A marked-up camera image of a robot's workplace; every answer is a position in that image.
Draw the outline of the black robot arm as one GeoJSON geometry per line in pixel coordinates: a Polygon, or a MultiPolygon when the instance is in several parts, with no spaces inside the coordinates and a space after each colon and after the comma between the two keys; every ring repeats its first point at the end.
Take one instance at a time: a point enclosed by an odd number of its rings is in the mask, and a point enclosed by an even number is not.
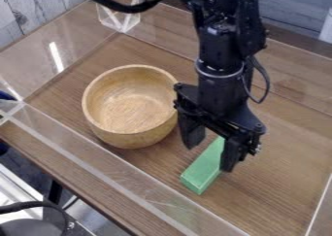
{"type": "Polygon", "coordinates": [[[253,74],[268,76],[256,54],[265,47],[260,0],[181,0],[198,37],[197,83],[173,86],[181,140],[200,145],[205,131],[224,139],[217,167],[229,172],[261,149],[265,126],[249,109],[264,99],[252,93],[253,74]]]}

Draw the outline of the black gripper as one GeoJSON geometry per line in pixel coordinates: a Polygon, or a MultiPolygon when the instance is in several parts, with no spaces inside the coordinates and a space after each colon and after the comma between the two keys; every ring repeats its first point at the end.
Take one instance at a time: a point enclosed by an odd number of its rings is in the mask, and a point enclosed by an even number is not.
{"type": "Polygon", "coordinates": [[[248,100],[256,103],[252,93],[252,70],[218,75],[198,74],[198,84],[177,83],[173,86],[173,108],[178,113],[181,141],[188,150],[197,147],[209,129],[224,140],[220,170],[230,173],[246,154],[256,154],[261,146],[265,126],[249,109],[248,100]]]}

